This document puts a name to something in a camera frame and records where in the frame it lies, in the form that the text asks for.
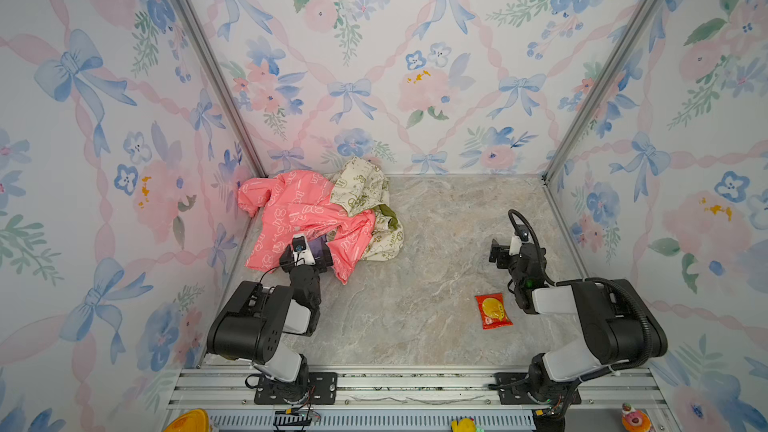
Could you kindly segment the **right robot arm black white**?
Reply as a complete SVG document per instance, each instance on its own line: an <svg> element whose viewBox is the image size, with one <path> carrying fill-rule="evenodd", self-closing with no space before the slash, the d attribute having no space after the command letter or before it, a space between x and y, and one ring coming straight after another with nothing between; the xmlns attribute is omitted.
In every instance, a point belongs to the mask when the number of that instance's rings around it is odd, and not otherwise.
<svg viewBox="0 0 768 432"><path fill-rule="evenodd" d="M587 278L547 282L545 249L531 242L517 249L491 242L489 262L510 275L508 289L527 315L572 315L580 335L535 355L528 371L497 373L489 385L504 404L540 404L549 415L578 401L588 381L644 365L667 352L668 340L629 281Z"/></svg>

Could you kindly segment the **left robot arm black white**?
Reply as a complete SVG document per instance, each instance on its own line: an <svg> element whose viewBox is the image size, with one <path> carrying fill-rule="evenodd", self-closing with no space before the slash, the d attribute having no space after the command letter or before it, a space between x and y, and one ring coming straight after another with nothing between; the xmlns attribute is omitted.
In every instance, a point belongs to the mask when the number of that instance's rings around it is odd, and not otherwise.
<svg viewBox="0 0 768 432"><path fill-rule="evenodd" d="M254 402L305 403L327 385L309 372L304 355L291 350L282 336L311 336L320 319L320 275L333 266L324 236L309 240L293 237L279 258L278 267L290 283L265 286L241 282L211 325L206 349L230 360L245 360L258 370Z"/></svg>

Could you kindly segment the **purple cloth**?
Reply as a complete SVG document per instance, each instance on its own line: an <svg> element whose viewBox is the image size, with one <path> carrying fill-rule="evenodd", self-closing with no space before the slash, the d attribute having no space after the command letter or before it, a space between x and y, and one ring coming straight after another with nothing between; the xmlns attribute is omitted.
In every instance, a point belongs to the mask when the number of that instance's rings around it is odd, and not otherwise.
<svg viewBox="0 0 768 432"><path fill-rule="evenodd" d="M327 238L325 236L319 236L308 241L309 250L315 260L320 257L326 256L330 250L327 247Z"/></svg>

